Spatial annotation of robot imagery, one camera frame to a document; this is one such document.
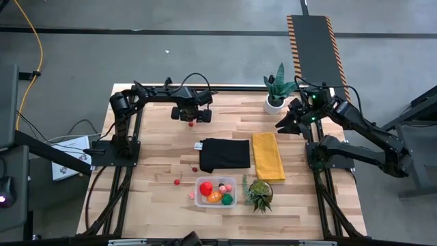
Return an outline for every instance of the small potted succulent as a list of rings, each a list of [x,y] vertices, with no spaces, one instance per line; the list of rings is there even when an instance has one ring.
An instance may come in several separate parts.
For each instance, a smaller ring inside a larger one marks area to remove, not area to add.
[[[257,209],[259,209],[261,213],[265,213],[267,208],[270,211],[272,210],[270,203],[273,199],[273,189],[267,182],[254,180],[252,185],[248,187],[247,177],[244,175],[242,186],[246,196],[245,204],[252,204],[253,212]]]
[[[297,89],[295,82],[284,83],[284,65],[282,63],[279,65],[276,77],[270,75],[267,79],[264,76],[264,84],[268,90],[264,109],[271,115],[281,112],[285,105],[285,99]]]

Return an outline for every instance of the yellow cable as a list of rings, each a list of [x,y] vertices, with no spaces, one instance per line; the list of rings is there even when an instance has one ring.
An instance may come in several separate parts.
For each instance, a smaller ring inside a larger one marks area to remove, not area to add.
[[[35,34],[36,40],[38,41],[38,44],[40,45],[40,64],[38,65],[38,68],[36,69],[38,72],[40,72],[41,69],[41,65],[42,65],[42,59],[44,57],[44,51],[42,50],[42,44],[41,44],[41,40],[40,37],[38,36],[38,33],[36,33],[35,28],[33,28],[32,22],[29,20],[29,18],[27,17],[25,11],[21,8],[20,4],[18,3],[17,0],[14,0],[16,6],[20,9],[21,14],[23,14],[23,16],[26,18],[26,21],[29,23],[30,28],[32,28],[33,33]],[[26,102],[26,97],[27,97],[27,93],[29,92],[30,88],[32,87],[32,85],[35,83],[36,81],[36,75],[33,76],[31,83],[29,84],[29,86],[26,89],[25,95],[23,96],[23,99],[21,100],[21,105],[20,105],[20,109],[18,110],[18,112],[21,113],[21,110],[23,109],[23,106]],[[20,115],[18,115],[17,119],[16,119],[16,126],[15,126],[16,130],[18,130],[20,128]]]

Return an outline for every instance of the small label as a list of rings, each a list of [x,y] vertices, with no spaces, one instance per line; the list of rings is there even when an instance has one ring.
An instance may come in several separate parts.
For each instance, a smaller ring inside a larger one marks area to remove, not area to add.
[[[195,150],[202,150],[203,147],[203,143],[195,143],[194,144],[194,149]]]

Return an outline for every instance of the hazard stripe tape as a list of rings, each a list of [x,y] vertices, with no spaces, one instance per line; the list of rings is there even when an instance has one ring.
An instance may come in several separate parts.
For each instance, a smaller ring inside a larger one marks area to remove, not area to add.
[[[290,46],[292,47],[293,67],[297,76],[302,77],[302,70],[300,68],[298,44],[296,41],[296,34],[294,33],[293,19],[287,16],[288,36],[290,37]]]
[[[343,65],[341,64],[339,49],[337,48],[337,41],[335,40],[335,37],[334,37],[333,26],[330,24],[329,17],[325,16],[325,18],[326,18],[326,24],[328,25],[330,40],[333,43],[333,50],[334,50],[335,59],[337,59],[337,65],[338,65],[339,72],[340,72],[341,82],[343,83],[344,86],[347,86],[348,84],[346,83],[346,76],[344,75]],[[348,100],[348,102],[352,103],[352,100],[350,100],[349,89],[347,87],[344,87],[344,94],[346,95],[346,99]]]

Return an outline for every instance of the black towel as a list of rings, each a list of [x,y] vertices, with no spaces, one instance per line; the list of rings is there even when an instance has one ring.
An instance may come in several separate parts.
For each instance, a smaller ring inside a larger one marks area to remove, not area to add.
[[[216,168],[250,168],[248,140],[205,139],[199,151],[200,170],[212,173]]]

